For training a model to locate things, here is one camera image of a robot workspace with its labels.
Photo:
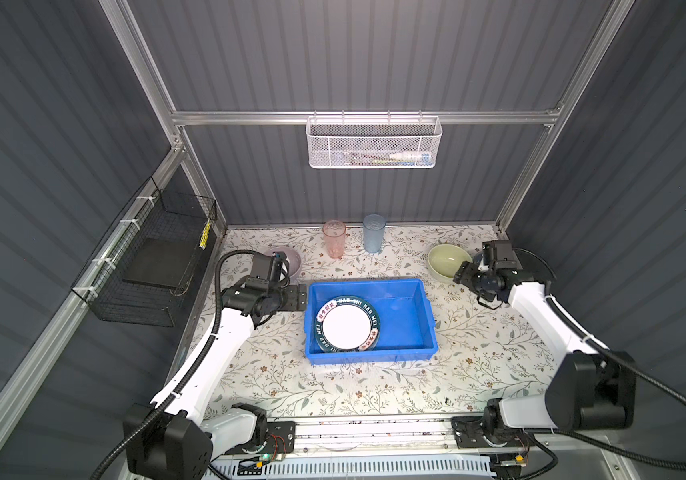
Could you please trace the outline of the pink ceramic bowl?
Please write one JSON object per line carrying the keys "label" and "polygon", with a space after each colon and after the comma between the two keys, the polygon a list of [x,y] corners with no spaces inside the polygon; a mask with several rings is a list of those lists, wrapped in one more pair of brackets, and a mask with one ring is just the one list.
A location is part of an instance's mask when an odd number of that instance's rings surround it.
{"label": "pink ceramic bowl", "polygon": [[289,262],[290,280],[292,283],[295,283],[299,277],[302,266],[302,257],[300,253],[296,249],[286,245],[270,247],[265,251],[265,254],[269,256],[277,253],[283,253],[286,256]]}

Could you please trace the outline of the blue plastic bin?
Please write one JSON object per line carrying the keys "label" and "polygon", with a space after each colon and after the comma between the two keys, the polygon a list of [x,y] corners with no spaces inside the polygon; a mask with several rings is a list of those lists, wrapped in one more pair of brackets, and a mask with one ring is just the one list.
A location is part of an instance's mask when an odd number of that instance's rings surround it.
{"label": "blue plastic bin", "polygon": [[[371,326],[367,349],[342,350],[323,333],[336,307],[356,307]],[[305,312],[306,357],[314,365],[429,360],[438,351],[435,319],[420,279],[314,283]]]}

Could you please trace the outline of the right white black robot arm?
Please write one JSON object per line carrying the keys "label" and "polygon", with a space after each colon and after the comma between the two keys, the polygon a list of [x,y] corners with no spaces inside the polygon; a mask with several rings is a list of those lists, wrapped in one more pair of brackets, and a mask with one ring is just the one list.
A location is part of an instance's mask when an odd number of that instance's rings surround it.
{"label": "right white black robot arm", "polygon": [[626,429],[635,415],[636,376],[624,352],[605,356],[595,339],[551,293],[557,276],[539,255],[508,240],[487,241],[473,259],[453,270],[455,283],[494,309],[518,312],[551,351],[557,368],[546,391],[528,398],[488,402],[477,428],[493,447],[530,429],[583,431]]}

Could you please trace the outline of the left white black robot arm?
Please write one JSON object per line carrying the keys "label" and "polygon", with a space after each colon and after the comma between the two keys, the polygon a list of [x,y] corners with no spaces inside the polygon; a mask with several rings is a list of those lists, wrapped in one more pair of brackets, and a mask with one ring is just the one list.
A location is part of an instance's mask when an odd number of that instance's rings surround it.
{"label": "left white black robot arm", "polygon": [[214,278],[214,316],[189,358],[149,404],[135,404],[127,412],[117,450],[125,454],[131,473],[201,479],[212,461],[230,450],[264,448],[269,435],[264,409],[236,403],[213,418],[205,412],[245,342],[276,313],[304,310],[304,294],[292,284],[283,253],[238,249],[222,255],[216,266],[242,255],[252,259],[250,273],[228,288]]}

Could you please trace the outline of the white plate green rim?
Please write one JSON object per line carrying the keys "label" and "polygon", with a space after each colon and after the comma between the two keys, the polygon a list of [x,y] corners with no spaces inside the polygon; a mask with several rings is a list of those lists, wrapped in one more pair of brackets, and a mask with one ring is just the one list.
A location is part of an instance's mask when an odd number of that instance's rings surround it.
{"label": "white plate green rim", "polygon": [[381,319],[367,300],[342,295],[319,308],[312,318],[312,333],[324,353],[364,352],[377,345]]}

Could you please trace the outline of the green ceramic bowl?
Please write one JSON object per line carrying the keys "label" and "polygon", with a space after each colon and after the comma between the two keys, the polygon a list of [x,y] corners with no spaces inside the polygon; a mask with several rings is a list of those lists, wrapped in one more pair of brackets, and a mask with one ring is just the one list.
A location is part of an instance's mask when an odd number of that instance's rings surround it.
{"label": "green ceramic bowl", "polygon": [[444,284],[452,284],[462,264],[471,261],[472,257],[466,250],[452,244],[438,244],[432,247],[427,257],[430,276]]}

